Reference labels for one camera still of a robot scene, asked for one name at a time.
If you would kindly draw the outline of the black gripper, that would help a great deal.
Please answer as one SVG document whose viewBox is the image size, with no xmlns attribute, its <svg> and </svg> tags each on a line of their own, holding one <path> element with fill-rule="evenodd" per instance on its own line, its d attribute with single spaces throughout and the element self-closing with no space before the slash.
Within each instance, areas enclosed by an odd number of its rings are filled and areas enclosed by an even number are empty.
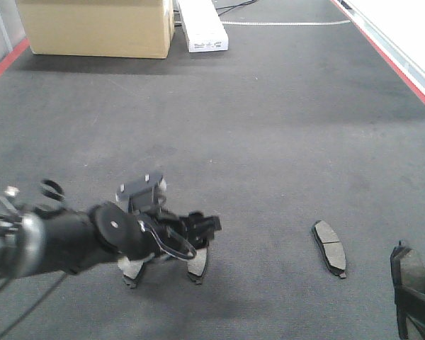
<svg viewBox="0 0 425 340">
<path fill-rule="evenodd" d="M 206 248 L 222 229 L 220 218 L 202 212 L 176 215 L 160 210 L 151 215 L 143 212 L 127 214 L 127 257 L 131 261 L 159 258 L 163 255 L 182 261 L 193 260 L 198 248 Z"/>
</svg>

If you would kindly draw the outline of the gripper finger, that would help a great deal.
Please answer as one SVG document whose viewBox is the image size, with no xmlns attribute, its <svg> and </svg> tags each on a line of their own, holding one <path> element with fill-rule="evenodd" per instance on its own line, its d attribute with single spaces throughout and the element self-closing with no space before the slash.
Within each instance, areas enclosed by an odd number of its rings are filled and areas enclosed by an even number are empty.
<svg viewBox="0 0 425 340">
<path fill-rule="evenodd" d="M 425 339 L 425 292 L 404 285 L 394 287 L 400 339 Z"/>
</svg>

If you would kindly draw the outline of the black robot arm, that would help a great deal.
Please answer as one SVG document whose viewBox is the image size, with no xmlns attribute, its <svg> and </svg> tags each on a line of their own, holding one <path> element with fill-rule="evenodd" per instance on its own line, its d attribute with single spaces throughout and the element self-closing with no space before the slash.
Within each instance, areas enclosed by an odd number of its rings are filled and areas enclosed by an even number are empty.
<svg viewBox="0 0 425 340">
<path fill-rule="evenodd" d="M 2 274 L 11 278 L 54 271 L 76 275 L 120 258 L 190 261 L 221 229 L 214 215 L 179 216 L 165 209 L 128 213 L 111 202 L 88 212 L 64 209 L 45 217 L 26 211 L 15 223 L 15 233 L 6 235 L 1 265 Z"/>
</svg>

